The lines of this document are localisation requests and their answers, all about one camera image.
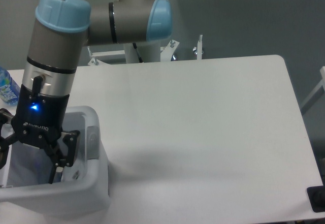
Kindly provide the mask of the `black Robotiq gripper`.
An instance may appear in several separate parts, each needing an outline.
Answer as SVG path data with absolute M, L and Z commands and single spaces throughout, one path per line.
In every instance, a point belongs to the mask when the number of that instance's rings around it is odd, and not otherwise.
M 1 169 L 6 165 L 9 146 L 17 141 L 41 148 L 52 162 L 48 183 L 52 184 L 58 168 L 72 167 L 77 158 L 80 131 L 62 131 L 62 123 L 69 95 L 50 97 L 35 95 L 24 85 L 21 86 L 16 114 L 1 108 L 1 130 L 12 125 L 14 133 L 1 136 Z M 66 152 L 62 152 L 58 141 L 62 141 Z

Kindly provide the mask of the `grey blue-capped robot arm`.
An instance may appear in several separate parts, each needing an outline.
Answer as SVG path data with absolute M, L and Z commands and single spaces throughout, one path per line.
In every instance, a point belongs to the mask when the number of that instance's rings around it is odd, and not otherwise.
M 62 128 L 83 46 L 154 42 L 172 33 L 168 0 L 115 0 L 93 10 L 85 0 L 39 0 L 15 114 L 1 109 L 1 166 L 20 142 L 45 151 L 52 162 L 49 182 L 59 168 L 73 166 L 78 130 Z

